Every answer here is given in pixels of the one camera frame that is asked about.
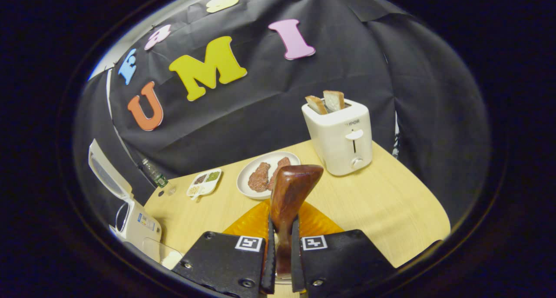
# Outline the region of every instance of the white appliance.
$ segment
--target white appliance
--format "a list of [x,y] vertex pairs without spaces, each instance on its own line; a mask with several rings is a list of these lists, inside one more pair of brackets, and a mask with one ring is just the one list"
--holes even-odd
[[328,114],[318,114],[308,104],[301,106],[313,147],[332,175],[347,175],[373,159],[369,109],[352,100],[344,103],[345,108]]
[[[125,204],[128,205],[122,227],[118,229],[117,223],[115,222],[115,227],[109,225],[109,229],[122,242],[133,244],[133,246],[137,247],[137,249],[142,251],[145,255],[159,262],[159,242],[162,234],[160,223],[148,215],[144,207],[133,199],[131,185],[129,185],[110,163],[108,158],[106,158],[96,139],[93,139],[93,142],[89,146],[89,166],[101,183],[103,183],[115,197],[123,200]],[[118,210],[116,221],[124,205]]]

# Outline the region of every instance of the letter m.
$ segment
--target letter m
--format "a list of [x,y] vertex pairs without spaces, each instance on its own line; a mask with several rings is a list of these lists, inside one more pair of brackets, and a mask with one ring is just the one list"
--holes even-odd
[[207,44],[205,62],[184,55],[174,60],[170,71],[177,72],[187,90],[187,100],[193,101],[205,94],[205,88],[197,85],[195,80],[210,88],[216,88],[216,69],[220,72],[220,83],[226,84],[247,75],[247,70],[240,67],[232,53],[232,37],[222,36]]

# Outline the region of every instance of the toaster lever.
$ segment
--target toaster lever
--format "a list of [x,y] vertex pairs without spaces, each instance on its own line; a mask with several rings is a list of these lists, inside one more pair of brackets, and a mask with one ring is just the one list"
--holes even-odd
[[348,135],[346,135],[346,138],[350,139],[350,140],[356,140],[356,139],[360,138],[361,136],[363,136],[363,130],[359,129],[359,130],[353,131],[353,132],[349,133]]

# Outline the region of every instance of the pink letter i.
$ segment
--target pink letter i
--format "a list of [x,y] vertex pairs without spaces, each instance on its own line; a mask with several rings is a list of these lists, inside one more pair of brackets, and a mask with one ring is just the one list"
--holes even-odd
[[315,53],[314,47],[307,45],[298,30],[299,20],[288,19],[270,23],[269,29],[278,32],[286,46],[284,57],[288,60],[307,57]]

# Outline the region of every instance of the foam letter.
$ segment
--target foam letter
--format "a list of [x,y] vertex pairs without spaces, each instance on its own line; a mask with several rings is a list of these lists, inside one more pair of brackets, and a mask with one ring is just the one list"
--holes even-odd
[[151,37],[149,37],[149,41],[147,42],[147,45],[145,45],[145,50],[151,49],[156,43],[160,43],[167,38],[168,35],[170,35],[170,25],[161,27],[158,31],[153,33]]
[[195,80],[210,88],[216,88],[216,69],[220,72],[220,83],[226,84],[247,75],[247,70],[240,67],[232,53],[232,37],[222,36],[207,44],[205,62],[184,55],[174,60],[170,71],[177,72],[187,90],[187,100],[193,100],[205,94],[205,88],[197,85]]
[[146,131],[151,131],[162,123],[162,119],[164,117],[162,106],[160,106],[159,99],[155,94],[155,82],[149,82],[147,85],[143,86],[141,95],[146,96],[149,104],[151,104],[151,108],[154,112],[152,118],[147,118],[147,116],[145,116],[143,109],[139,105],[139,95],[133,97],[129,101],[129,104],[127,104],[127,110],[131,111],[131,114],[133,114],[133,117],[140,128]]
[[137,66],[132,66],[135,63],[135,48],[129,51],[125,60],[123,61],[122,65],[119,67],[118,74],[121,74],[123,78],[126,80],[126,85],[129,84],[131,78],[133,77],[133,73],[137,69]]
[[303,36],[298,30],[299,20],[288,19],[270,23],[269,29],[275,30],[282,38],[284,46],[286,46],[286,53],[284,57],[288,60],[307,57],[315,53],[313,47],[307,45]]
[[207,3],[207,12],[216,13],[228,7],[234,6],[240,0],[211,0]]

